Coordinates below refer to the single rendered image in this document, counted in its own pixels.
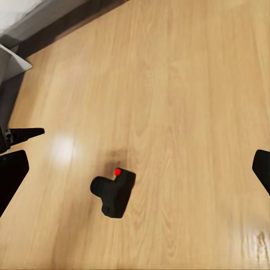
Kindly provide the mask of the digital camera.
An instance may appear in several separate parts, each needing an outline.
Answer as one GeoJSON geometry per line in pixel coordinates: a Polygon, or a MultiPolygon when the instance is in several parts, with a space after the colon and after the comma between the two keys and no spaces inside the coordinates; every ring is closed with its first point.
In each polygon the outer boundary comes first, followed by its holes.
{"type": "Polygon", "coordinates": [[[102,200],[102,213],[109,218],[121,218],[125,212],[136,174],[122,168],[115,169],[114,180],[97,176],[91,182],[91,193],[102,200]]]}

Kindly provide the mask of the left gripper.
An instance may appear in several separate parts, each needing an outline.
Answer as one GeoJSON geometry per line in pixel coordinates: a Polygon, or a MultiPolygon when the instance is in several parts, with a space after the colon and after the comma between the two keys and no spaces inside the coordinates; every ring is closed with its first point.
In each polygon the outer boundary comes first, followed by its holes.
{"type": "Polygon", "coordinates": [[[45,134],[43,128],[14,128],[7,129],[3,134],[0,127],[0,154],[3,154],[12,145],[28,141],[28,138],[45,134]]]}

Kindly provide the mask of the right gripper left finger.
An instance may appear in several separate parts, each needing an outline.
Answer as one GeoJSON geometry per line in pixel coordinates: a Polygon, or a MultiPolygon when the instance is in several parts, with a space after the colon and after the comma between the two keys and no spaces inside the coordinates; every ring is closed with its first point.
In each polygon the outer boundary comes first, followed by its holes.
{"type": "Polygon", "coordinates": [[[24,150],[0,156],[0,217],[29,171],[24,150]]]}

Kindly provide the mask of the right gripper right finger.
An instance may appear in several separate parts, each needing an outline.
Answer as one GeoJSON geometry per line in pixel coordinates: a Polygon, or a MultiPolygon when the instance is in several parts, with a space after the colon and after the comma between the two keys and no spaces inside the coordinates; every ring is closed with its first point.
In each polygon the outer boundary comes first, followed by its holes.
{"type": "Polygon", "coordinates": [[[252,169],[270,195],[270,152],[257,150],[252,169]]]}

